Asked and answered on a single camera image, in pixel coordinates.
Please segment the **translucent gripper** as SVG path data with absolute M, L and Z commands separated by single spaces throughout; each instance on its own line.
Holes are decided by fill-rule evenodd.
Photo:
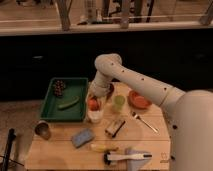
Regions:
M 97 97 L 97 96 L 95 96 L 95 95 L 89 93 L 89 94 L 87 95 L 87 98 L 86 98 L 86 103 L 88 102 L 89 99 L 96 99 L 96 100 L 99 102 L 99 104 L 100 104 L 100 108 L 101 108 L 102 110 L 104 109 L 104 106 L 105 106 L 105 104 L 106 104 L 106 99 L 105 99 L 104 97 Z

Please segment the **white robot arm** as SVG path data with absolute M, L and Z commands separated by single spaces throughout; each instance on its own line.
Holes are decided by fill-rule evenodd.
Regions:
M 169 171 L 213 171 L 213 93 L 183 91 L 122 65 L 119 54 L 99 55 L 90 91 L 106 96 L 115 78 L 162 109 L 170 119 Z

